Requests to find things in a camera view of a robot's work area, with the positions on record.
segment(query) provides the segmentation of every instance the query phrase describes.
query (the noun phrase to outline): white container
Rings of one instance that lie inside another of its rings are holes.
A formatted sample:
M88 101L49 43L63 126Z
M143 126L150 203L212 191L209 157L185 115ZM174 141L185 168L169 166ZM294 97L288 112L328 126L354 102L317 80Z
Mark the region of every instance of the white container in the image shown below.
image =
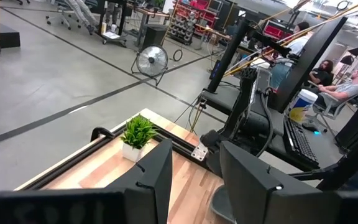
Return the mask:
M302 122L306 112L316 102L318 95L309 90L301 90L289 107L289 117L296 122Z
M141 155L142 155L142 149L135 149L132 146L123 143L122 146L122 156L132 162L137 162Z

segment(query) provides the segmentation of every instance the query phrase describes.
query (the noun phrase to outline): keyboard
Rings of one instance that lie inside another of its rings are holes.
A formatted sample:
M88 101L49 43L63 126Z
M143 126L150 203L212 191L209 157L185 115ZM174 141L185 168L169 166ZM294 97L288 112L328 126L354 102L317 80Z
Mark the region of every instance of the keyboard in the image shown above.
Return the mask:
M302 163L307 164L313 169L319 169L316 155L310 148L309 141L305 136L302 125L291 120L288 117L284 118L284 143L285 150L291 156L297 158Z

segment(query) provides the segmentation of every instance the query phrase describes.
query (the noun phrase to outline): black monitor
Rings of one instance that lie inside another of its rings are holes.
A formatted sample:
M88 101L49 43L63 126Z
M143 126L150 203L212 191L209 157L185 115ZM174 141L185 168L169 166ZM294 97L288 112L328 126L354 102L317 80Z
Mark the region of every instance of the black monitor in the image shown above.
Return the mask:
M287 78L277 89L277 93L269 97L269 107L284 112L292 98L299 91L302 83L307 81L309 72L322 56L328 45L342 29L347 18L342 17L323 25L315 32L302 50L302 55L292 68Z

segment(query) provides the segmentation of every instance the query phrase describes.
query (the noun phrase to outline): concrete floor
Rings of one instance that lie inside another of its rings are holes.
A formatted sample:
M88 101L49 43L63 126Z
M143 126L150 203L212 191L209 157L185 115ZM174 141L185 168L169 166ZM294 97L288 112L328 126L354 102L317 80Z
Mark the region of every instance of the concrete floor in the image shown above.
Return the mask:
M0 190L14 189L76 151L96 126L113 128L143 108L176 120L209 83L206 49L184 47L182 60L170 60L155 88L153 81L131 74L132 49L102 45L84 28L48 26L45 16L55 13L47 3L1 4L1 23L20 32L22 45L4 49L0 61ZM180 44L167 39L163 47L172 57ZM78 108L83 109L70 113ZM352 113L345 108L330 121L333 128L340 130ZM177 123L186 126L187 117L188 111ZM195 130L219 129L224 120L209 108ZM298 171L268 153L262 159L285 172Z

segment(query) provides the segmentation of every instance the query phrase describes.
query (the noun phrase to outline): table leg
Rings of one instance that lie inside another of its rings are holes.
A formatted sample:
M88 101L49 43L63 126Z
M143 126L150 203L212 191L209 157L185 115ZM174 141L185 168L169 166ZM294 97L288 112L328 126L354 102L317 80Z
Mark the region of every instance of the table leg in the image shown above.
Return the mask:
M146 20L148 20L149 16L146 14L143 14L142 16L142 22L140 22L140 27L139 27L139 33L137 34L137 40L136 40L136 47L138 47L140 45L140 39L142 38L142 33L143 33L143 26L146 23Z
M201 50L203 48L203 42L205 39L206 32L203 32L203 35L200 38L200 44L196 47L194 47L195 50Z

